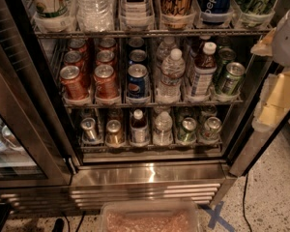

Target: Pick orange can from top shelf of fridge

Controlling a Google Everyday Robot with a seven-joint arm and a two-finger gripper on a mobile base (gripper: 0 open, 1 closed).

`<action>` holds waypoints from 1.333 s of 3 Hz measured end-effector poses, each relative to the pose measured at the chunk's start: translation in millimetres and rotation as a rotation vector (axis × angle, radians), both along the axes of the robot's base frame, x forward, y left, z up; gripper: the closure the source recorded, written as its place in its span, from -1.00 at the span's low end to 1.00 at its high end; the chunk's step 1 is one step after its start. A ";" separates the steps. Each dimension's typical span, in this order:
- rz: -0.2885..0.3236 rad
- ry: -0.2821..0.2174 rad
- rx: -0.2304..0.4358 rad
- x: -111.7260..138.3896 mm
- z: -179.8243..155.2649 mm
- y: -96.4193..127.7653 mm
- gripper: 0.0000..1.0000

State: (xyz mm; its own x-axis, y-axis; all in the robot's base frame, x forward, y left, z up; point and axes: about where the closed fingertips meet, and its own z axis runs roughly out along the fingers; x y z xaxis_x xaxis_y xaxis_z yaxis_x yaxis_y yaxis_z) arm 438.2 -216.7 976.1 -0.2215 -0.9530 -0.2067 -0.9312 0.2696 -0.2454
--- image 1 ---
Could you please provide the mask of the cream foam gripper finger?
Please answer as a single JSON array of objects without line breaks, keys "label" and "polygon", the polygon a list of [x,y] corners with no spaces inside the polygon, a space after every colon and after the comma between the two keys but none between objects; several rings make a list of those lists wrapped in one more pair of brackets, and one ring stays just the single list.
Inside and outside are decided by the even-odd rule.
[{"label": "cream foam gripper finger", "polygon": [[276,29],[273,28],[265,37],[259,40],[250,50],[254,55],[258,56],[273,56],[272,42]]},{"label": "cream foam gripper finger", "polygon": [[270,74],[262,87],[252,127],[259,132],[275,129],[290,110],[290,70]]}]

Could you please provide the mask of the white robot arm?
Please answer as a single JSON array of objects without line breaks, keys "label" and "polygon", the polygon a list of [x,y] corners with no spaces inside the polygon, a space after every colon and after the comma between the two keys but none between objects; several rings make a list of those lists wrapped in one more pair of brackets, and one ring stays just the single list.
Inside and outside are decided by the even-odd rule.
[{"label": "white robot arm", "polygon": [[275,63],[286,68],[283,73],[270,74],[266,79],[254,111],[252,127],[267,132],[276,128],[290,110],[290,10],[250,52],[270,56]]}]

